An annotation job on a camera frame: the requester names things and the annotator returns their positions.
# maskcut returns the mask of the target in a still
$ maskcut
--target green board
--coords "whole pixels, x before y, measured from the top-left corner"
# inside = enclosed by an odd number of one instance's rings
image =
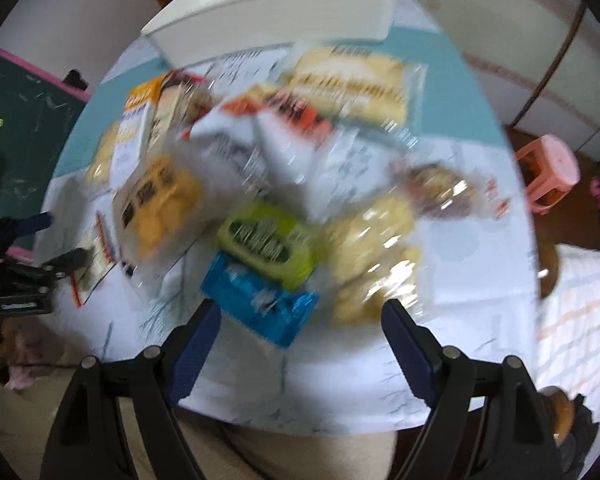
[[[0,57],[0,218],[40,212],[58,157],[85,103]],[[32,248],[32,237],[19,246]]]

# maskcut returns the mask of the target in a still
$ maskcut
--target beige cloth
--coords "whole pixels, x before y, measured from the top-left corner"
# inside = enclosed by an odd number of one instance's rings
[[[0,386],[0,450],[22,480],[40,477],[46,438],[71,375],[56,372],[19,394]],[[139,480],[154,480],[130,400],[121,399],[120,409]],[[395,433],[298,437],[221,424],[184,410],[177,415],[209,480],[383,480],[394,456]]]

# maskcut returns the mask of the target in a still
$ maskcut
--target green snack package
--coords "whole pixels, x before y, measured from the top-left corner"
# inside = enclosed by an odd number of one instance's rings
[[[314,271],[308,227],[289,213],[255,200],[222,224],[218,244],[268,278],[294,290]]]

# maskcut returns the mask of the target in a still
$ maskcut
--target teal stripe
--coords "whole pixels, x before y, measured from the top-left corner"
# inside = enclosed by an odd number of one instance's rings
[[[355,44],[405,61],[428,65],[421,135],[473,140],[488,146],[508,146],[472,72],[443,34],[394,27],[382,43]],[[88,166],[100,136],[111,123],[119,120],[128,92],[169,68],[164,60],[157,58],[98,86],[75,123],[54,177]]]

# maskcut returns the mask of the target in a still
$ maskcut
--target dark green oval label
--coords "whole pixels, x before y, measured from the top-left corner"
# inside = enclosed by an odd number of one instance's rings
[[[229,234],[235,244],[269,263],[283,264],[289,260],[289,249],[275,234],[258,228],[253,220],[236,220],[229,224]]]

